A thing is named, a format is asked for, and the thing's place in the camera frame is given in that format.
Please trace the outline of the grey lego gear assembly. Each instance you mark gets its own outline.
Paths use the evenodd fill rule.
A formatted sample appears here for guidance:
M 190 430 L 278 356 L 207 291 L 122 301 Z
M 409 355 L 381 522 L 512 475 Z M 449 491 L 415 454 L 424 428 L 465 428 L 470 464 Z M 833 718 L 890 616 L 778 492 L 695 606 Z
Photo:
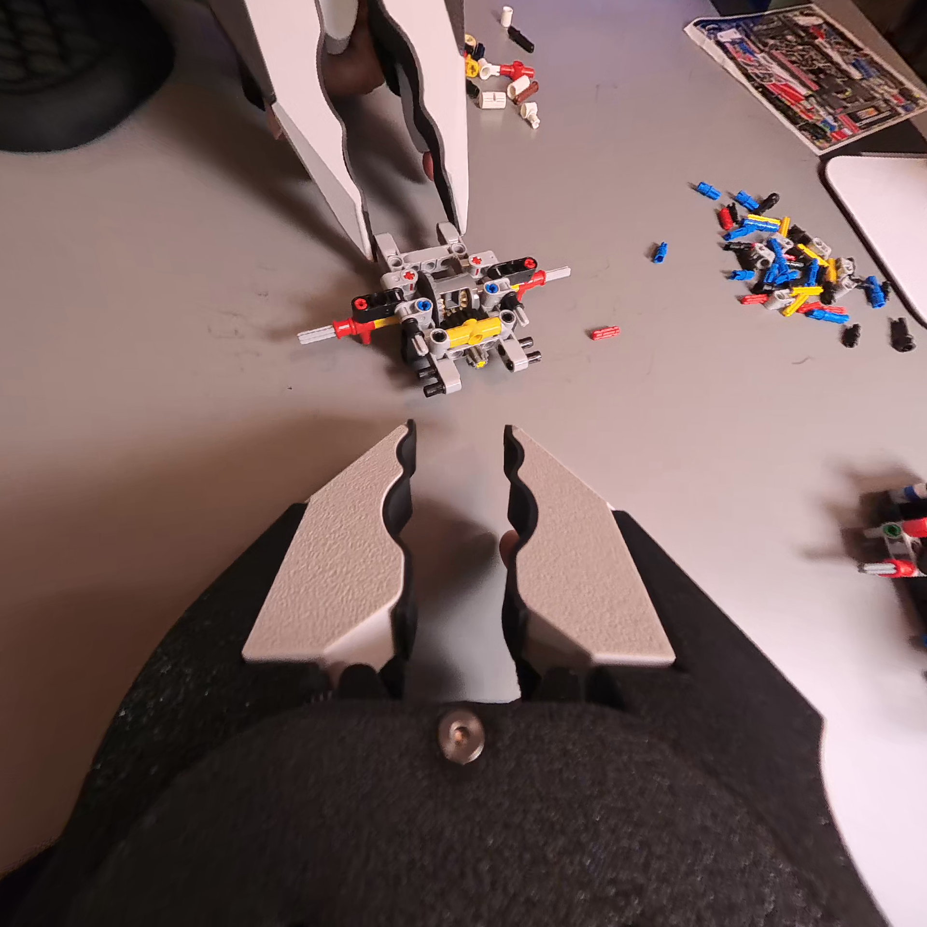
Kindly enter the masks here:
M 539 262 L 472 252 L 449 223 L 438 224 L 436 233 L 436 246 L 406 252 L 390 235 L 376 236 L 381 288 L 353 299 L 353 336 L 369 344 L 376 332 L 397 327 L 402 359 L 426 397 L 460 390 L 461 364 L 482 368 L 498 355 L 510 373 L 519 373 L 538 363 L 541 354 L 523 333 L 523 299 L 541 287 L 526 287 L 542 270 Z

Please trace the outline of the person's left hand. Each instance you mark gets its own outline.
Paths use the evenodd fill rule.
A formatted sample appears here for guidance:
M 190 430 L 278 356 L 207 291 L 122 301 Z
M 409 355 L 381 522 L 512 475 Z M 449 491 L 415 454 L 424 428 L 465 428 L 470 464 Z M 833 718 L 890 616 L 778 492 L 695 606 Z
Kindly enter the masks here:
M 365 21 L 358 21 L 340 54 L 322 54 L 322 78 L 331 99 L 367 95 L 385 82 L 377 52 Z

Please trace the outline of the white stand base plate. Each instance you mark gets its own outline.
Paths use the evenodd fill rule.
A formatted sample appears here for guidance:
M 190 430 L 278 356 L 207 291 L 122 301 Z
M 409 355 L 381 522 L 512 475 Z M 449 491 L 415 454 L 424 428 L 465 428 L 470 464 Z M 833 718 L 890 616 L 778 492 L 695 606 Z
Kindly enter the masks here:
M 925 326 L 926 156 L 835 156 L 824 166 L 824 180 Z

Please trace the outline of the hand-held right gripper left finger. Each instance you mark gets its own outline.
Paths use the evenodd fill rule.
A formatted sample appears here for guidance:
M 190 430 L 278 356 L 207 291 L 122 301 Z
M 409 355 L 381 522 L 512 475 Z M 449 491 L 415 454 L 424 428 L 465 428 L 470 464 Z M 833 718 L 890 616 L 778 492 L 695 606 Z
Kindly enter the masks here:
M 242 649 L 249 663 L 403 666 L 416 632 L 411 554 L 415 423 L 312 494 Z

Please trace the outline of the cluster of white lego connectors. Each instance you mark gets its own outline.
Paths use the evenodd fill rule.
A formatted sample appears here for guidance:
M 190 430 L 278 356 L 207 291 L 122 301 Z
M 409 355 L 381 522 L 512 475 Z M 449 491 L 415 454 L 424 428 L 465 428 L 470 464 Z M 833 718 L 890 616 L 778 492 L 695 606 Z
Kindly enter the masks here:
M 483 111 L 516 111 L 532 131 L 540 126 L 536 70 L 522 60 L 494 64 L 485 45 L 469 33 L 463 37 L 465 93 Z

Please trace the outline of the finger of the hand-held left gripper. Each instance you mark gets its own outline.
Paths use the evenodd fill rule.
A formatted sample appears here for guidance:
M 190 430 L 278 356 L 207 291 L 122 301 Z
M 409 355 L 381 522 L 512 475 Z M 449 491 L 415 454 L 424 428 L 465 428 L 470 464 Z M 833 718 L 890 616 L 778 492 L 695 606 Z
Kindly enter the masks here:
M 369 29 L 416 147 L 431 156 L 448 220 L 464 233 L 469 205 L 464 10 L 460 1 L 371 1 Z
M 323 86 L 323 20 L 310 1 L 247 1 L 274 93 L 272 111 L 338 222 L 367 260 L 365 196 L 351 172 L 346 129 Z

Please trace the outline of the lego car chassis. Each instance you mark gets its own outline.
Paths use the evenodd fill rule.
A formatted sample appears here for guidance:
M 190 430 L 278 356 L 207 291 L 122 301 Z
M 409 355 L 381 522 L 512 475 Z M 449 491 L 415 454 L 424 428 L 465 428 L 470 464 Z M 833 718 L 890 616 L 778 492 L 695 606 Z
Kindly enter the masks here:
M 890 581 L 911 625 L 912 645 L 926 647 L 926 484 L 866 492 L 860 498 L 860 573 Z

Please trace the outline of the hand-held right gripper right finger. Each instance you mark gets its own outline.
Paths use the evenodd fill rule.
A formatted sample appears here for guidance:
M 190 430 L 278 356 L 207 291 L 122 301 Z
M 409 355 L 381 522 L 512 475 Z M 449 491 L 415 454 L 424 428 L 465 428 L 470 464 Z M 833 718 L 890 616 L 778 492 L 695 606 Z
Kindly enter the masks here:
M 522 428 L 504 429 L 508 519 L 504 639 L 532 679 L 563 667 L 667 667 L 676 654 L 616 511 Z

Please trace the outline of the lego instruction booklet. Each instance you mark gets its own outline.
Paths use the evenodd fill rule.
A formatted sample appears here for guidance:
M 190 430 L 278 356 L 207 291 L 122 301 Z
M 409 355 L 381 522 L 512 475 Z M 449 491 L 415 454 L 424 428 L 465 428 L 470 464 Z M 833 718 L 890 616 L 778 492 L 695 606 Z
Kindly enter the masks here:
M 924 91 L 813 4 L 701 17 L 685 34 L 820 155 L 926 110 Z

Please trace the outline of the pile of coloured lego pins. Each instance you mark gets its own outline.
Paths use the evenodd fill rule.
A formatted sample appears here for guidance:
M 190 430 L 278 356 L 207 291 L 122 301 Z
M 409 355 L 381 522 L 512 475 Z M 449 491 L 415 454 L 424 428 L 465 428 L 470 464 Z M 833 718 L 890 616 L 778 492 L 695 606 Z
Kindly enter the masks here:
M 838 253 L 781 213 L 779 193 L 756 198 L 741 190 L 725 196 L 705 182 L 693 190 L 714 206 L 717 244 L 726 261 L 723 276 L 734 285 L 740 305 L 827 325 L 843 348 L 853 350 L 862 342 L 863 326 L 853 315 L 859 297 L 887 323 L 893 351 L 916 349 L 897 282 L 891 276 L 864 274 L 856 258 Z

